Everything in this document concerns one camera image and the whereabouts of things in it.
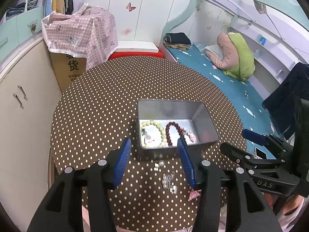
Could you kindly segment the right hand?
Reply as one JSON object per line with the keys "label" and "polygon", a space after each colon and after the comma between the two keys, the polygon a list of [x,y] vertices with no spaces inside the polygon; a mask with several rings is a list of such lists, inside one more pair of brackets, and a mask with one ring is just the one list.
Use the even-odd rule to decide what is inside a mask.
{"label": "right hand", "polygon": [[[270,205],[271,209],[275,204],[275,199],[271,194],[264,193],[263,196],[266,199],[266,202]],[[292,214],[300,205],[302,205],[304,197],[301,195],[293,195],[291,199],[289,199],[284,206],[281,208],[281,213],[283,215]]]}

